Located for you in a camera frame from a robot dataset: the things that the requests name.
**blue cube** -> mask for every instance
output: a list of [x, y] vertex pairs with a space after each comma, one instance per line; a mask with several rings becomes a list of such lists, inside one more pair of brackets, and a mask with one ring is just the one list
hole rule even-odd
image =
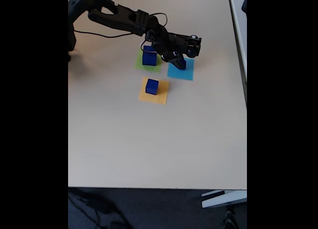
[[156, 95], [158, 91], [158, 85], [159, 85], [159, 81], [148, 79], [148, 82], [146, 85], [146, 93]]
[[145, 51], [154, 52], [146, 53], [143, 52], [143, 65], [156, 66], [157, 65], [157, 53], [152, 46], [144, 46]]

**dark carpet floor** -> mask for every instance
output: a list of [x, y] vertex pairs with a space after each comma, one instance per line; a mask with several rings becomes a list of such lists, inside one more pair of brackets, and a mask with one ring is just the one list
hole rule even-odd
[[[177, 189], [101, 189], [81, 188], [111, 200], [125, 215], [133, 229], [222, 229], [226, 208], [201, 207], [201, 194], [208, 190]], [[96, 220], [95, 211], [69, 193], [72, 200]], [[234, 205], [239, 229], [247, 229], [247, 203]], [[116, 213], [100, 215], [100, 224], [122, 222]], [[91, 222], [69, 201], [69, 229], [94, 229]]]

